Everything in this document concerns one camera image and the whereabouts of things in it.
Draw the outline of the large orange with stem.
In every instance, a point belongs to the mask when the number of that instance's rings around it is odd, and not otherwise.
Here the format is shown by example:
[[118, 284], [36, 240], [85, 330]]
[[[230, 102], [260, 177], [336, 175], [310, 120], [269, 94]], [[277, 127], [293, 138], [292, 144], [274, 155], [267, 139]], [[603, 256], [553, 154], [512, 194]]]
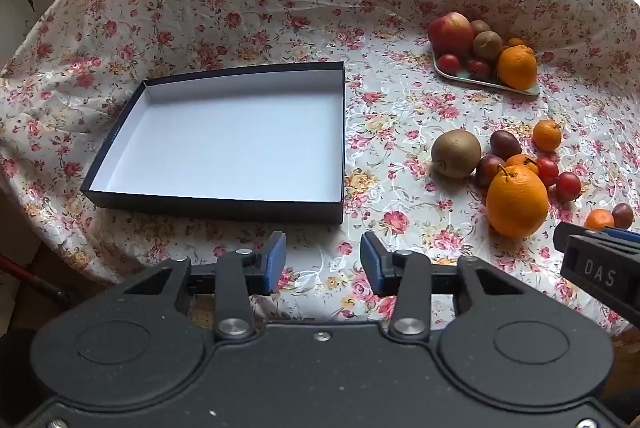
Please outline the large orange with stem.
[[489, 224], [510, 238], [535, 233], [548, 216], [548, 193], [533, 171], [523, 165], [499, 166], [486, 195]]

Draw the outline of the brown kiwi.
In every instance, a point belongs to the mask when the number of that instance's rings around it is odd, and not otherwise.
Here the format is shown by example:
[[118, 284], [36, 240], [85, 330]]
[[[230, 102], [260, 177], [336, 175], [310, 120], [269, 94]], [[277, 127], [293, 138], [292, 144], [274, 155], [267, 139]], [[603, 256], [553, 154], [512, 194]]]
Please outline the brown kiwi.
[[451, 179], [469, 177], [482, 157], [482, 148], [476, 136], [456, 129], [441, 134], [431, 149], [432, 167]]

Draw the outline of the dark plum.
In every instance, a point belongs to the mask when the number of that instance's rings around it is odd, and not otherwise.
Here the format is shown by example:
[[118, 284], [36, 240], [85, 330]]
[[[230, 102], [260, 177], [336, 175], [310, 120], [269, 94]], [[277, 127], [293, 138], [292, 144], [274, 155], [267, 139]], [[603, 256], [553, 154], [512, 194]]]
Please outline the dark plum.
[[495, 131], [491, 135], [489, 143], [491, 153], [503, 160], [508, 160], [522, 152], [522, 147], [518, 139], [506, 130]]
[[628, 230], [634, 223], [634, 211], [627, 203], [619, 203], [612, 210], [614, 226], [617, 229]]
[[503, 167], [502, 158], [493, 154], [483, 156], [475, 168], [475, 185], [481, 190], [486, 190]]

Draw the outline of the orange from tray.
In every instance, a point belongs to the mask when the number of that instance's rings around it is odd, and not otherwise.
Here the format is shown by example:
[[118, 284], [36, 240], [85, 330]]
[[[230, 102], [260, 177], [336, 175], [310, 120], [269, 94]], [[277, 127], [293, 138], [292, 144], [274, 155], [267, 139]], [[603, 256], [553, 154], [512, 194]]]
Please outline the orange from tray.
[[504, 49], [498, 57], [496, 73], [500, 81], [513, 89], [532, 88], [537, 79], [534, 51], [524, 44]]

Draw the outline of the loose cherry tomato right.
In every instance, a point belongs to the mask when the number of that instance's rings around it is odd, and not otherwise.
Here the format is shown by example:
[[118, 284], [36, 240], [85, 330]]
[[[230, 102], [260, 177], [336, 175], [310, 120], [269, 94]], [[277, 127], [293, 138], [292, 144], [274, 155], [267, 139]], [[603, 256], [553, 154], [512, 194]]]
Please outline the loose cherry tomato right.
[[574, 172], [561, 172], [555, 181], [555, 197], [561, 203], [577, 200], [582, 194], [582, 181]]

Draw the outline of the loose cherry tomato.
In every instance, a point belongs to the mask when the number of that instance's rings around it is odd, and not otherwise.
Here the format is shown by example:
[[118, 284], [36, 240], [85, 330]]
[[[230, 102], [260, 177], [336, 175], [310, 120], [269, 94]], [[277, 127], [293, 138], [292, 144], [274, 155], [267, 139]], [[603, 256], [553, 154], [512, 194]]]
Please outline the loose cherry tomato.
[[574, 172], [561, 172], [555, 181], [555, 197], [561, 203], [577, 200], [582, 194], [582, 181]]
[[554, 160], [549, 157], [538, 157], [536, 159], [538, 166], [538, 177], [546, 188], [551, 188], [558, 180], [560, 170]]

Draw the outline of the loose cherry tomato left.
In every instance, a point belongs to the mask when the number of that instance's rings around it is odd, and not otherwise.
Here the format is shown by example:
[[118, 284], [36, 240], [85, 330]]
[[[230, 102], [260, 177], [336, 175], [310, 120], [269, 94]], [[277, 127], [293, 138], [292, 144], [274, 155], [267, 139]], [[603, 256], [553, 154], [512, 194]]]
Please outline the loose cherry tomato left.
[[551, 188], [558, 180], [560, 170], [554, 160], [549, 157], [538, 157], [536, 159], [538, 166], [538, 177], [546, 188]]

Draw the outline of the loose mandarin far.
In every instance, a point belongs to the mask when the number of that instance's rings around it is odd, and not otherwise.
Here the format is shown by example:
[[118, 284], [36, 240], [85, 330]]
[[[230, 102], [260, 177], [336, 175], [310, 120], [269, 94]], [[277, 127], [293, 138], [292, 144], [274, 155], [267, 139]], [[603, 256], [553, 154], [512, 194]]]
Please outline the loose mandarin far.
[[539, 151], [554, 152], [562, 141], [561, 126], [551, 119], [537, 122], [533, 128], [532, 141]]

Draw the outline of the light green tray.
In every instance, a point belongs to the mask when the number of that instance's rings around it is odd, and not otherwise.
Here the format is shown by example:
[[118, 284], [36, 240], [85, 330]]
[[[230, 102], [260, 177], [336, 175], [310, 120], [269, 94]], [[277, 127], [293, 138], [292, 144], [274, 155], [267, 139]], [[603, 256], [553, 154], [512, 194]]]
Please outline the light green tray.
[[470, 84], [471, 86], [517, 93], [521, 96], [531, 96], [532, 98], [540, 95], [537, 81], [526, 89], [511, 87], [497, 77], [491, 64], [485, 60], [479, 60], [478, 58], [469, 60], [453, 53], [439, 54], [434, 49], [431, 49], [431, 54], [435, 72], [445, 79], [461, 82], [462, 84]]

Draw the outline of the dark blue shallow box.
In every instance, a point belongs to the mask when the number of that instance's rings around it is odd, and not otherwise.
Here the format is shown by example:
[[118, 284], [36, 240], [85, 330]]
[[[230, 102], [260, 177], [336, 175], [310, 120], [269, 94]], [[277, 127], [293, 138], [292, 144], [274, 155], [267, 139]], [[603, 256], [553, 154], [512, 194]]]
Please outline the dark blue shallow box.
[[227, 68], [143, 81], [81, 191], [96, 206], [222, 221], [343, 221], [345, 66]]

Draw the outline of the floral tablecloth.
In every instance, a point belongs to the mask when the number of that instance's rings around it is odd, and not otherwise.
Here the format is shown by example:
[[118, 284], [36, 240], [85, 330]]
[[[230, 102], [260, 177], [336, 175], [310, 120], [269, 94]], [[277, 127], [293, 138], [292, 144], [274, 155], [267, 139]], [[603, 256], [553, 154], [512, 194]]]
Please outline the floral tablecloth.
[[[540, 95], [471, 86], [435, 72], [427, 26], [450, 12], [516, 37], [537, 61]], [[114, 282], [172, 256], [215, 260], [258, 246], [265, 226], [96, 208], [82, 179], [142, 80], [298, 62], [346, 70], [345, 219], [295, 230], [277, 295], [259, 311], [299, 318], [386, 318], [393, 300], [364, 280], [365, 230], [440, 262], [477, 255], [588, 316], [617, 313], [564, 280], [552, 226], [639, 203], [639, 8], [634, 0], [55, 0], [1, 65], [1, 192], [73, 269]], [[570, 205], [522, 242], [489, 233], [480, 192], [436, 181], [432, 142], [463, 128], [526, 141], [562, 128], [562, 168], [582, 180]]]

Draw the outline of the right cherry tomato on tray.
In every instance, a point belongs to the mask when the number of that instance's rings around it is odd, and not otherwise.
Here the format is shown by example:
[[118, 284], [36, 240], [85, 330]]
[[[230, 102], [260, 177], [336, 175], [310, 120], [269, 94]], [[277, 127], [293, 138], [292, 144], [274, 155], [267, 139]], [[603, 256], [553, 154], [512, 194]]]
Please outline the right cherry tomato on tray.
[[466, 62], [466, 68], [472, 79], [487, 80], [490, 78], [491, 67], [483, 60], [472, 58], [472, 60]]

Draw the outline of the cherry tomato on tray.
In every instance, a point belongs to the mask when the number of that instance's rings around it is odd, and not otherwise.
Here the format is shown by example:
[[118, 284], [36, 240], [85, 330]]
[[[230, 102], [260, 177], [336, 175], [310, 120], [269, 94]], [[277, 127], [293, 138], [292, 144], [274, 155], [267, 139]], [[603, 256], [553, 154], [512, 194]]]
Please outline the cherry tomato on tray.
[[490, 78], [491, 67], [483, 60], [472, 58], [472, 60], [466, 62], [466, 68], [472, 79], [487, 80]]
[[454, 54], [443, 54], [437, 60], [438, 68], [445, 74], [457, 76], [461, 70], [460, 60]]

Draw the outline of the left cherry tomato on tray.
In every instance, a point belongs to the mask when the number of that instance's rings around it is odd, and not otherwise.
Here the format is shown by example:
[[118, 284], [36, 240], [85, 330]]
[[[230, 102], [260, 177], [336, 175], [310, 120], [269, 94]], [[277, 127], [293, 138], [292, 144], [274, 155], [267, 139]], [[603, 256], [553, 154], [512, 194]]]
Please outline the left cherry tomato on tray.
[[460, 60], [454, 54], [443, 54], [437, 60], [438, 68], [445, 74], [457, 76], [461, 70]]

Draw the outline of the front kiwi on tray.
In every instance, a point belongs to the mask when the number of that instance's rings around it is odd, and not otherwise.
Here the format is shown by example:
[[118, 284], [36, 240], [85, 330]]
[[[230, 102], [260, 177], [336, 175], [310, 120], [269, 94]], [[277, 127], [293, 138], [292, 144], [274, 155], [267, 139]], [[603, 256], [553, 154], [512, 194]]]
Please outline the front kiwi on tray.
[[475, 36], [472, 49], [477, 58], [487, 62], [495, 61], [503, 51], [502, 38], [492, 30], [485, 30]]

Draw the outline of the kiwi on tray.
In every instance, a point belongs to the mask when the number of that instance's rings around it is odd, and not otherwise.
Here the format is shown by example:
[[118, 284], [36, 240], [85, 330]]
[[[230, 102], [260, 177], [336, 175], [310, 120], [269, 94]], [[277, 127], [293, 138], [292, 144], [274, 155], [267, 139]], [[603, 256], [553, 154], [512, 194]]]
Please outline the kiwi on tray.
[[503, 51], [502, 38], [492, 30], [485, 30], [475, 36], [472, 49], [477, 58], [487, 62], [495, 61]]
[[475, 20], [471, 22], [471, 27], [473, 29], [474, 35], [477, 36], [481, 32], [490, 32], [491, 27], [482, 20]]

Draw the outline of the red apple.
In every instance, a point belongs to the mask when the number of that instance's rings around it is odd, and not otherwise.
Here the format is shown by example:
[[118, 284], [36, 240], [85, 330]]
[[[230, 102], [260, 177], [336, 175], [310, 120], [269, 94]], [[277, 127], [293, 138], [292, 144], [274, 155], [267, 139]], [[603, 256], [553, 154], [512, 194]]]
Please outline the red apple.
[[427, 37], [436, 53], [461, 56], [471, 51], [475, 34], [464, 15], [450, 12], [427, 26]]

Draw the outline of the back kiwi on tray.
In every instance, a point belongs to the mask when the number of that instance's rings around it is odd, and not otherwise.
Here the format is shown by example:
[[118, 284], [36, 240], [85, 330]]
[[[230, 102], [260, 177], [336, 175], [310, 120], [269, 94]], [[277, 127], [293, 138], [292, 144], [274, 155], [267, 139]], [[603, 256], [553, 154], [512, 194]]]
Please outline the back kiwi on tray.
[[482, 20], [475, 20], [471, 22], [471, 27], [473, 29], [474, 35], [477, 36], [481, 32], [490, 32], [491, 27]]

